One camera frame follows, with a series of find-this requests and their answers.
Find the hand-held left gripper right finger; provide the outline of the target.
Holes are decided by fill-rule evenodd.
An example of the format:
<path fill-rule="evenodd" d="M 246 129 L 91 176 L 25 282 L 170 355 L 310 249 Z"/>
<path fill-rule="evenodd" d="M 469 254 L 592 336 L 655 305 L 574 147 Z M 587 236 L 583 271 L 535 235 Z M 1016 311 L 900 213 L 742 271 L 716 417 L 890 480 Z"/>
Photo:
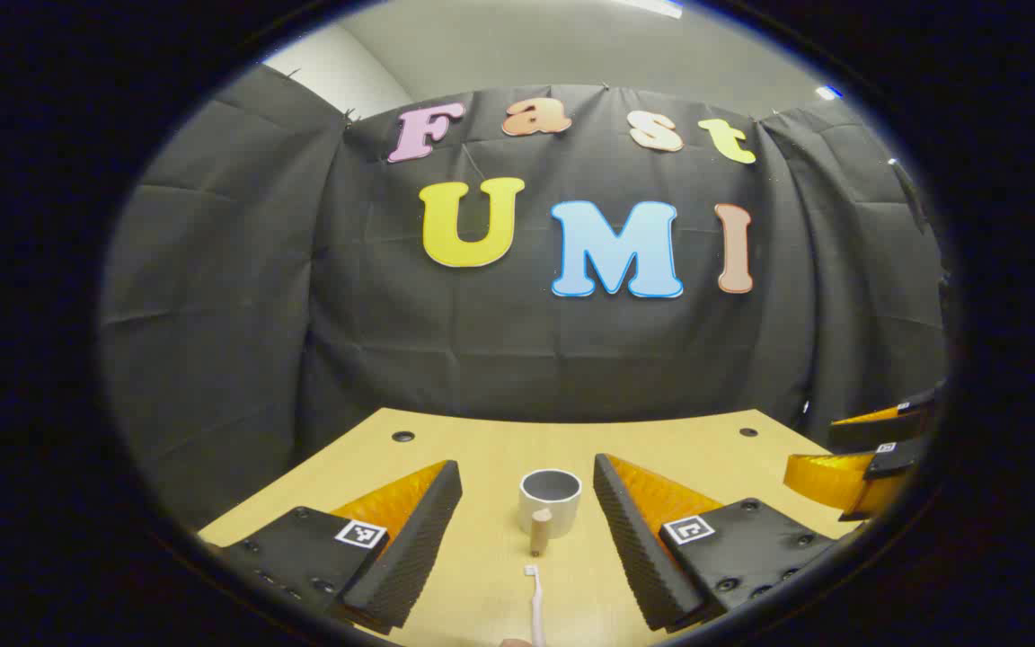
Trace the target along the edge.
<path fill-rule="evenodd" d="M 608 452 L 593 458 L 593 491 L 650 630 L 713 621 L 836 545 L 756 497 L 719 503 Z"/>

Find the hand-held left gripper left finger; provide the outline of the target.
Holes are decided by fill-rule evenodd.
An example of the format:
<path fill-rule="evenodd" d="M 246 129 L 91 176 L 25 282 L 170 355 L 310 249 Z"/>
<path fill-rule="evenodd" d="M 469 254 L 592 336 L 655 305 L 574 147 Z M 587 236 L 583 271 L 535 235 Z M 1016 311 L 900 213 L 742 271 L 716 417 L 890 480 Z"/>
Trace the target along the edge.
<path fill-rule="evenodd" d="M 333 511 L 296 505 L 212 552 L 255 590 L 316 623 L 388 635 L 426 586 L 461 497 L 457 462 L 439 460 Z"/>

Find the white cup with wooden handle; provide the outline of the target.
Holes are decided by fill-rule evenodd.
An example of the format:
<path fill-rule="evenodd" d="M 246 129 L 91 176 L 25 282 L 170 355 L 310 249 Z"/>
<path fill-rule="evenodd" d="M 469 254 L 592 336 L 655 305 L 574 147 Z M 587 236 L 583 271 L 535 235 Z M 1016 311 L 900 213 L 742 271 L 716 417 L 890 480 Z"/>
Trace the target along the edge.
<path fill-rule="evenodd" d="M 518 524 L 526 533 L 531 556 L 541 556 L 551 540 L 566 536 L 578 516 L 583 487 L 560 468 L 538 468 L 518 486 Z"/>

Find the white toothbrush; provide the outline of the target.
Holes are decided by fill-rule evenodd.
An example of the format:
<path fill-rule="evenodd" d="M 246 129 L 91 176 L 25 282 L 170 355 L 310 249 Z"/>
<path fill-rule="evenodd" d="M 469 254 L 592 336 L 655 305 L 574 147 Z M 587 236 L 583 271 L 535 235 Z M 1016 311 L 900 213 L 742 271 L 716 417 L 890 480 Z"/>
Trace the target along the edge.
<path fill-rule="evenodd" d="M 541 571 L 535 564 L 527 564 L 523 568 L 523 574 L 533 582 L 533 594 L 531 594 L 531 647 L 546 647 L 544 634 L 544 589 L 541 582 Z"/>

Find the wooden desktop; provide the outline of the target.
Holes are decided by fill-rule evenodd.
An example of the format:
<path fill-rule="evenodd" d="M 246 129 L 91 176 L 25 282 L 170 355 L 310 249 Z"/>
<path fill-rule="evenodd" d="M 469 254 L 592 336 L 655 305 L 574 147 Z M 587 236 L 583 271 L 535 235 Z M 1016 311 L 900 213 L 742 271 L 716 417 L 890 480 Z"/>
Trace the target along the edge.
<path fill-rule="evenodd" d="M 455 460 L 463 497 L 434 570 L 402 629 L 403 647 L 500 647 L 530 635 L 528 536 L 518 527 L 523 476 L 559 468 L 582 483 L 570 533 L 538 558 L 549 647 L 650 647 L 592 489 L 599 452 L 629 460 L 722 502 L 756 497 L 826 536 L 854 524 L 783 484 L 787 458 L 821 447 L 756 410 L 678 421 L 523 423 L 379 410 L 200 531 L 226 547 L 296 505 L 332 511 L 438 460 Z"/>

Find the black backdrop cloth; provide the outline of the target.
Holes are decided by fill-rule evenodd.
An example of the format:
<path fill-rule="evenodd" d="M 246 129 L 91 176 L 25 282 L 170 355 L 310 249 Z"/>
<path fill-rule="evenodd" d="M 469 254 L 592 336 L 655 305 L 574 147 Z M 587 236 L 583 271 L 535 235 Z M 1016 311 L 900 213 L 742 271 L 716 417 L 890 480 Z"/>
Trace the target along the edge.
<path fill-rule="evenodd" d="M 835 421 L 940 385 L 951 249 L 846 102 L 762 119 L 534 84 L 361 121 L 268 68 L 172 135 L 103 263 L 103 384 L 202 528 L 375 411 L 525 422 Z"/>

